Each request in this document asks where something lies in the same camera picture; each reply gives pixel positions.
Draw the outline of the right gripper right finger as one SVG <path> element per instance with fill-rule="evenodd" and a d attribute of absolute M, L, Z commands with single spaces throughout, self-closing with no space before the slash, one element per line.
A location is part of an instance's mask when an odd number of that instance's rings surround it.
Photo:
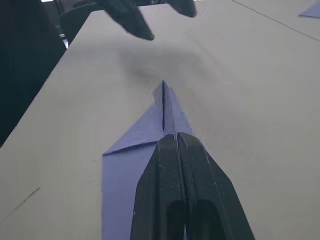
<path fill-rule="evenodd" d="M 253 240 L 254 234 L 235 188 L 190 134 L 177 135 L 186 197 L 186 237 L 189 240 Z"/>

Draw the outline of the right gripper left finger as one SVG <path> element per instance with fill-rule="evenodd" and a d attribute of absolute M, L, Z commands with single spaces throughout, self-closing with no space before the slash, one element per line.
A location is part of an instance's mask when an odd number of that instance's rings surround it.
<path fill-rule="evenodd" d="M 134 199 L 132 240 L 182 240 L 186 197 L 174 135 L 161 138 L 145 167 Z"/>

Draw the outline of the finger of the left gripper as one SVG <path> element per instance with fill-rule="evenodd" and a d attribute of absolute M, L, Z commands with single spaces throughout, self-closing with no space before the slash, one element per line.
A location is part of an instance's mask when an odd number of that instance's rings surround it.
<path fill-rule="evenodd" d="M 147 41 L 155 36 L 133 0 L 97 0 L 103 10 L 129 34 Z"/>
<path fill-rule="evenodd" d="M 193 0 L 169 0 L 169 5 L 179 14 L 189 18 L 197 15 L 196 6 Z"/>

